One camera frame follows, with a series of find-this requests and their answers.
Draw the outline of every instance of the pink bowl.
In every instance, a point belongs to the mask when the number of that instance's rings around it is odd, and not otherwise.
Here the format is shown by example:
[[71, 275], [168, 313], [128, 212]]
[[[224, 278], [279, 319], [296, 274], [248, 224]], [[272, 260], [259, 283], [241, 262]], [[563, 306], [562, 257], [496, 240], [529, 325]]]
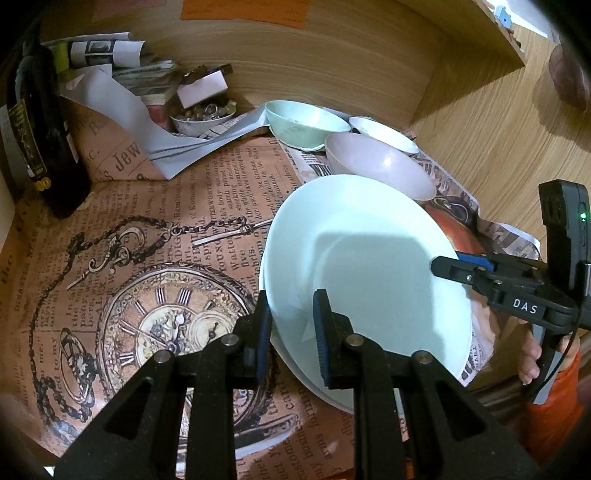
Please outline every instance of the pink bowl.
[[332, 173], [381, 181], [420, 203], [437, 193], [429, 175], [414, 160], [375, 138], [338, 132], [330, 134], [324, 144]]

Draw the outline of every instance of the pink paper note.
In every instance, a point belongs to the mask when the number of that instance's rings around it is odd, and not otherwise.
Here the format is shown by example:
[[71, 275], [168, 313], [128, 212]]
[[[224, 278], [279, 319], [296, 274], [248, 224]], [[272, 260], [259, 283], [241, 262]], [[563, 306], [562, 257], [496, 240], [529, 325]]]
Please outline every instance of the pink paper note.
[[95, 0], [92, 21], [97, 22], [142, 7], [161, 7], [162, 5], [166, 5], [166, 0]]

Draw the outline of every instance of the pink eraser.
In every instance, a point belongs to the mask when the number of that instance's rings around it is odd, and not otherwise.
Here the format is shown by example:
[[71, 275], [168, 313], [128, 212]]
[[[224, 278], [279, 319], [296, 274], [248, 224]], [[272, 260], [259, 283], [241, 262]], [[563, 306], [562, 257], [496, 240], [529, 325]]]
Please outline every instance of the pink eraser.
[[178, 87], [177, 94], [183, 108], [189, 108], [195, 103], [203, 102], [205, 99], [225, 92], [227, 89], [226, 79], [223, 77], [223, 73], [218, 70], [202, 79], [195, 80], [190, 85], [181, 85]]

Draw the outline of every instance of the metal screw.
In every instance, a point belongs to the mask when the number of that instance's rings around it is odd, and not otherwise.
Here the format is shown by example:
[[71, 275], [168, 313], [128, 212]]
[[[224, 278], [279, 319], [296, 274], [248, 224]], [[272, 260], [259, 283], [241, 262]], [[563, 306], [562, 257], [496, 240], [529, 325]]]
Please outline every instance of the metal screw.
[[352, 333], [346, 338], [346, 342], [350, 346], [360, 346], [361, 344], [363, 344], [363, 337], [361, 335], [358, 335], [357, 333]]
[[158, 350], [154, 354], [154, 360], [156, 361], [157, 364], [165, 364], [172, 357], [173, 357], [173, 354], [171, 354], [168, 350]]
[[433, 355], [425, 350], [419, 350], [418, 352], [414, 352], [415, 360], [423, 365], [428, 365], [433, 361]]
[[240, 337], [234, 333], [227, 333], [222, 337], [222, 344], [225, 346], [234, 346], [238, 343]]

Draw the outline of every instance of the clock face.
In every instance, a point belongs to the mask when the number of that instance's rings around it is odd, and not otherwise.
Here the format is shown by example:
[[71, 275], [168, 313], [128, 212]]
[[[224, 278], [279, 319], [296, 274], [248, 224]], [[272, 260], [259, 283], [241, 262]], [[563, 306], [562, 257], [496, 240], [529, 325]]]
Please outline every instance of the clock face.
[[[202, 265], [164, 264], [131, 278], [113, 297], [100, 322], [98, 359], [109, 398], [158, 350], [176, 355], [201, 351], [230, 333], [254, 311], [241, 284]], [[180, 437], [189, 431], [192, 392], [187, 392]], [[255, 408], [257, 393], [234, 391], [234, 423]]]

